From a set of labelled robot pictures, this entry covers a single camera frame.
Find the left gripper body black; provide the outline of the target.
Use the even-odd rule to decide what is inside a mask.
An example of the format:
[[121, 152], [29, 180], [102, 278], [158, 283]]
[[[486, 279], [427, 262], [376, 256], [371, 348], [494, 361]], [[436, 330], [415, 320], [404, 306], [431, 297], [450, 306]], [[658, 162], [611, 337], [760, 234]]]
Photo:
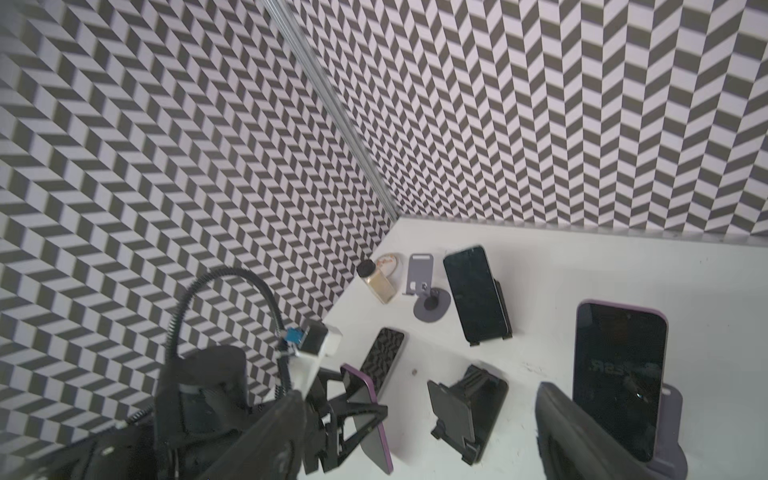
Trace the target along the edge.
[[303, 446], [305, 474], [312, 474], [320, 468], [327, 472], [338, 466], [338, 425], [328, 400], [328, 383], [341, 380], [340, 372], [321, 368], [305, 399], [307, 414]]

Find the purple edged phone black stand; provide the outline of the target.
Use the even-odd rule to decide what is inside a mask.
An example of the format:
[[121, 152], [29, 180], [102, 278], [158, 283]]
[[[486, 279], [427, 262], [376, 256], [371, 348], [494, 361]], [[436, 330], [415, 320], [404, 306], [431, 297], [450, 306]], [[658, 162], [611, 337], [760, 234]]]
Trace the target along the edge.
[[[341, 366], [345, 391], [348, 401], [366, 407], [380, 407], [373, 380], [362, 371], [349, 364]], [[391, 475], [394, 470], [393, 460], [386, 438], [383, 420], [387, 414], [379, 412], [353, 416], [356, 432], [364, 433], [359, 447], [367, 458], [385, 475]]]

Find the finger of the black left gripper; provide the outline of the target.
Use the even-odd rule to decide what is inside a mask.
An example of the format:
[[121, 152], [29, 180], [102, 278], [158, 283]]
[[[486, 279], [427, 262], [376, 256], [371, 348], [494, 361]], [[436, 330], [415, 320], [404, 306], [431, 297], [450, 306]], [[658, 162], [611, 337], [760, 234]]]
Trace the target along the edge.
[[338, 466], [336, 467], [338, 468], [359, 447], [361, 439], [365, 436], [364, 433], [356, 432], [353, 416], [374, 412], [379, 412], [381, 415], [386, 413], [388, 416], [388, 407], [385, 405], [380, 405], [380, 407], [366, 407], [364, 405], [350, 403], [344, 398], [334, 398], [330, 400], [330, 406], [337, 418], [338, 425], [339, 446]]

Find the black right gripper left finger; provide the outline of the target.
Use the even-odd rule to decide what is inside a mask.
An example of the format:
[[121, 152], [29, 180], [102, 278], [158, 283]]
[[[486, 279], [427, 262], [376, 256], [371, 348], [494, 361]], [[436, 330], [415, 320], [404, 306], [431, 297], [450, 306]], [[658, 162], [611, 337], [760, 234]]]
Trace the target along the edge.
[[296, 479], [306, 428], [305, 403], [293, 390], [273, 406], [198, 479]]

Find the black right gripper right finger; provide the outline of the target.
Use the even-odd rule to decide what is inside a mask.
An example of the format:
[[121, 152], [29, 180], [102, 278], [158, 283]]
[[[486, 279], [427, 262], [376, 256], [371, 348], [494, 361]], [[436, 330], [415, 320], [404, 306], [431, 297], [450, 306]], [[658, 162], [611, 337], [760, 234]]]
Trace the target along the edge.
[[653, 475], [551, 382], [537, 390], [537, 443], [548, 479], [651, 479]]

